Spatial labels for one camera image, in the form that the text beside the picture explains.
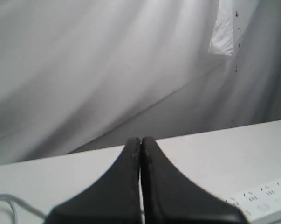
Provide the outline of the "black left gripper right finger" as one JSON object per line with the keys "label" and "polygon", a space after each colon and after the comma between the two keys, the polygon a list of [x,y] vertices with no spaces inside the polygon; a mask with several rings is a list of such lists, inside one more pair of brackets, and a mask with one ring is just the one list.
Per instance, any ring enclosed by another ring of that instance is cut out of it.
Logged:
{"label": "black left gripper right finger", "polygon": [[242,211],[181,173],[152,137],[141,143],[141,187],[147,224],[246,224]]}

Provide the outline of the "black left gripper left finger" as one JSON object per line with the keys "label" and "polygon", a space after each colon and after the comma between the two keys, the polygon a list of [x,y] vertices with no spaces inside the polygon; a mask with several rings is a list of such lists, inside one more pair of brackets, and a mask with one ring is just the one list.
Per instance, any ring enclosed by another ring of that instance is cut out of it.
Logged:
{"label": "black left gripper left finger", "polygon": [[129,139],[112,166],[91,186],[55,206],[46,224],[138,224],[140,139]]}

